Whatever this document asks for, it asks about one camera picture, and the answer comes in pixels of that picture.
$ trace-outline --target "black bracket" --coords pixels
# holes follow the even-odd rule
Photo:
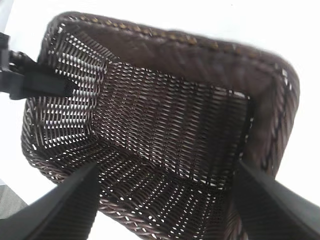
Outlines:
[[[10,51],[8,43],[9,36],[0,32],[0,92],[12,100],[73,96],[78,88],[74,82],[22,52]]]

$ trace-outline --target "wicker basket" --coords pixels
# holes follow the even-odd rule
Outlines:
[[[231,192],[240,159],[275,176],[299,80],[238,43],[68,12],[38,61],[77,85],[26,101],[22,149],[54,183],[97,162],[99,210],[142,239],[247,239]]]

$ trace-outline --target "white surface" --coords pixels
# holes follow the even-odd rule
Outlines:
[[[87,1],[15,0],[5,33],[10,48],[36,59],[47,23],[65,11],[79,11],[164,29],[178,29],[212,38],[236,40],[274,51],[292,63],[300,77],[301,97],[295,126],[277,179],[320,205],[319,58],[317,1]],[[24,100],[0,94],[0,177],[30,204],[54,185],[30,167],[21,152]],[[90,236],[138,239],[120,224],[99,214]]]
[[[14,0],[0,0],[0,32],[6,28],[10,10]]]

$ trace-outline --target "gray floor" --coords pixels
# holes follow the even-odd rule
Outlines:
[[[0,219],[6,219],[26,206],[7,185],[0,185]]]

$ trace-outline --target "black plastic piece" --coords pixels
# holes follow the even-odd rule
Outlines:
[[[86,240],[96,217],[96,164],[86,165],[34,204],[0,222],[0,240]]]
[[[72,97],[78,87],[69,78],[39,65],[22,52],[8,50],[9,36],[0,32],[0,92],[10,99]]]
[[[243,162],[234,202],[251,240],[320,240],[320,208]]]

